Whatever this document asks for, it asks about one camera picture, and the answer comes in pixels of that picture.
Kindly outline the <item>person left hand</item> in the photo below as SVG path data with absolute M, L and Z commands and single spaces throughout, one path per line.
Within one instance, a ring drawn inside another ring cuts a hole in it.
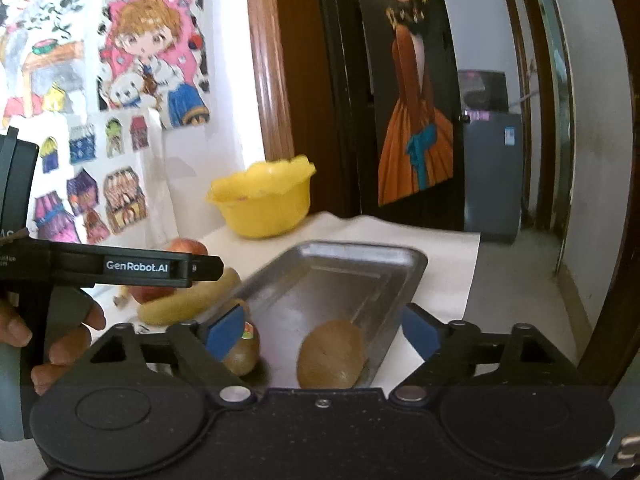
M 30 373 L 35 392 L 43 395 L 91 346 L 90 328 L 104 330 L 106 319 L 103 309 L 93 302 L 85 319 L 65 336 L 51 344 L 49 362 L 35 366 Z M 8 300 L 1 300 L 1 341 L 14 348 L 24 348 L 32 340 L 32 331 L 26 326 Z

